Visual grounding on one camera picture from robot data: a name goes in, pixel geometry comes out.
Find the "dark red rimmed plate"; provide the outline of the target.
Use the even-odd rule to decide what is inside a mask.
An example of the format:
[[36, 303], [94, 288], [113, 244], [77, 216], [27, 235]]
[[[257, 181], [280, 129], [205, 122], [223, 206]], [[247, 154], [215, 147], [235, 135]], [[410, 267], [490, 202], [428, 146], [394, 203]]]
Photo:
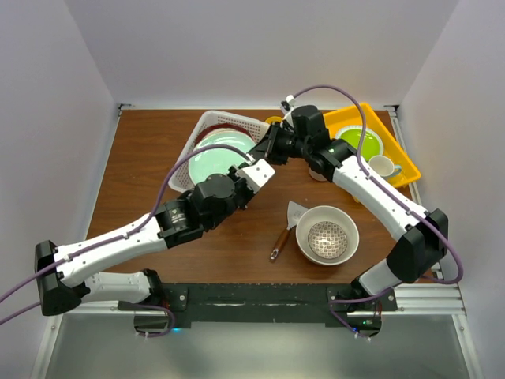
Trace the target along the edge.
[[208, 145], [225, 144], [243, 152], [247, 152], [255, 145], [250, 134], [240, 126], [222, 123], [208, 127], [200, 132], [195, 140], [194, 148], [203, 148]]

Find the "mint green flower plate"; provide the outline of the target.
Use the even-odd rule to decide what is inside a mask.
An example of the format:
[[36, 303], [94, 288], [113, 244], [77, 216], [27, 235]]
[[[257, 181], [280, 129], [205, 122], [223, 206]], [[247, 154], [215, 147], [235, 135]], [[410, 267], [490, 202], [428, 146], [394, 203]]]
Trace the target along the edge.
[[[226, 144], [247, 153], [256, 142], [246, 133], [223, 128], [210, 132], [195, 146], [195, 150], [215, 144]], [[209, 149], [189, 160], [189, 177], [193, 185], [196, 185], [212, 174], [227, 174], [230, 167], [244, 162], [242, 156], [231, 150]]]

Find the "white perforated plastic basket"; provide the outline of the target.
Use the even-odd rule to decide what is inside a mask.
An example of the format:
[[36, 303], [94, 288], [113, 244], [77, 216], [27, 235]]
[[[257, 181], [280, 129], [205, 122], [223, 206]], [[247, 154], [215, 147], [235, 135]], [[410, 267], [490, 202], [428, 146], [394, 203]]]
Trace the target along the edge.
[[[189, 135], [184, 148], [181, 150], [177, 162], [194, 149], [195, 140], [200, 132], [210, 126], [229, 123], [234, 126], [244, 128], [253, 140], [258, 143], [269, 128], [269, 124], [256, 120], [254, 118], [245, 117], [239, 114], [232, 114], [225, 111], [205, 111], [194, 126], [193, 131]], [[179, 193], [184, 193], [194, 187], [189, 177], [188, 162], [184, 163], [170, 178], [168, 186]]]

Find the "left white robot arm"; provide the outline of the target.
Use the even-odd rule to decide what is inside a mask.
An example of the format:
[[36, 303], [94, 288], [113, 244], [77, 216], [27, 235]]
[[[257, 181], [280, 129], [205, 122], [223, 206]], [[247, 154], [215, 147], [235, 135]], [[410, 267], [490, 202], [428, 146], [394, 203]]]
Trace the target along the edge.
[[35, 247], [36, 283], [44, 316], [55, 316], [83, 302], [117, 299], [154, 310], [163, 302], [161, 282], [152, 270], [112, 274], [110, 267], [143, 254], [201, 238], [236, 210], [244, 209], [274, 175], [265, 160], [228, 174], [213, 174], [178, 198], [155, 205], [131, 224], [98, 237], [57, 246]]

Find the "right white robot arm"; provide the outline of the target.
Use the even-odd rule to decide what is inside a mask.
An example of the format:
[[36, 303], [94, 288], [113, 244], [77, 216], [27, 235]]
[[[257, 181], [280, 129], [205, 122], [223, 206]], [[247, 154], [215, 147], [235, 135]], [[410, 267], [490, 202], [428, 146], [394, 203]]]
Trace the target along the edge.
[[337, 303], [370, 310], [393, 287], [420, 279], [451, 249], [447, 216], [413, 203], [373, 172], [357, 149], [330, 136], [322, 112], [314, 106], [295, 107], [282, 122], [272, 123], [249, 154], [278, 165], [290, 158], [303, 159], [356, 197], [395, 240], [387, 257], [360, 274]]

